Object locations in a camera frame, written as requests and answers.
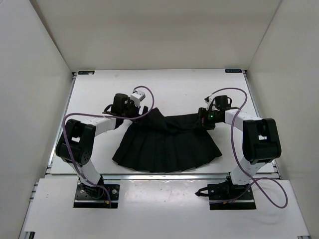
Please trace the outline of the black pleated skirt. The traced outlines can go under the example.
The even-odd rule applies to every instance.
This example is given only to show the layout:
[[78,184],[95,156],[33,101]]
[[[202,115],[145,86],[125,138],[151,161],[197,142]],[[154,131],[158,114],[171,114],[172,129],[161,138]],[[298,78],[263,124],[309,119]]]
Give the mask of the black pleated skirt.
[[220,156],[197,113],[164,116],[154,108],[132,122],[112,160],[136,171],[170,173],[201,167]]

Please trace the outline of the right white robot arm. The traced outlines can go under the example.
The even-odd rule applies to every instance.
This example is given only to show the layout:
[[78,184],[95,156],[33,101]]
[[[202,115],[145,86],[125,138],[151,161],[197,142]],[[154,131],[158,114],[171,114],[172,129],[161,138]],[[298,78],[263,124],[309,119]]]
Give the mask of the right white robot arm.
[[274,119],[254,117],[238,107],[232,107],[227,95],[206,97],[207,106],[199,109],[200,126],[214,129],[217,123],[231,126],[231,145],[234,147],[234,128],[242,132],[243,158],[226,177],[223,193],[228,199],[236,199],[251,178],[266,164],[281,155],[281,145]]

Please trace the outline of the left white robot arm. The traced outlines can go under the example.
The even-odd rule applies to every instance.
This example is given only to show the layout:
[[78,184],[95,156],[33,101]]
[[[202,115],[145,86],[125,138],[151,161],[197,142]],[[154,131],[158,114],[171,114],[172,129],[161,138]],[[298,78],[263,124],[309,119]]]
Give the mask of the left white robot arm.
[[76,115],[72,113],[63,119],[63,130],[55,154],[76,171],[80,183],[92,198],[101,197],[105,189],[102,175],[91,161],[95,137],[117,129],[126,119],[140,119],[147,114],[147,107],[142,115],[139,114],[145,97],[145,93],[137,89],[130,96],[117,93],[113,103],[106,106],[101,116],[89,115],[88,120],[78,121],[68,119]]

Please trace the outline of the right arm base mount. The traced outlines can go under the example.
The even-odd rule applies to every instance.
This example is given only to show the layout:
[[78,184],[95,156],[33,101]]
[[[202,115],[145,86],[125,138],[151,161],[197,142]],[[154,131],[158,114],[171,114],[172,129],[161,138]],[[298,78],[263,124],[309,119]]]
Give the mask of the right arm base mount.
[[208,197],[212,211],[257,209],[251,185],[234,185],[229,177],[222,183],[208,184],[195,195]]

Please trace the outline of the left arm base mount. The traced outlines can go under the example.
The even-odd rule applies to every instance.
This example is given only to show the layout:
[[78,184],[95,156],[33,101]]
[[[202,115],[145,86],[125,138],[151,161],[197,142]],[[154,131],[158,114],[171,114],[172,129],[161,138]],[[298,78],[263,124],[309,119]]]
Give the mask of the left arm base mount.
[[104,184],[104,188],[109,192],[109,198],[104,189],[93,189],[82,183],[78,183],[74,196],[73,207],[117,209],[119,203],[120,184]]

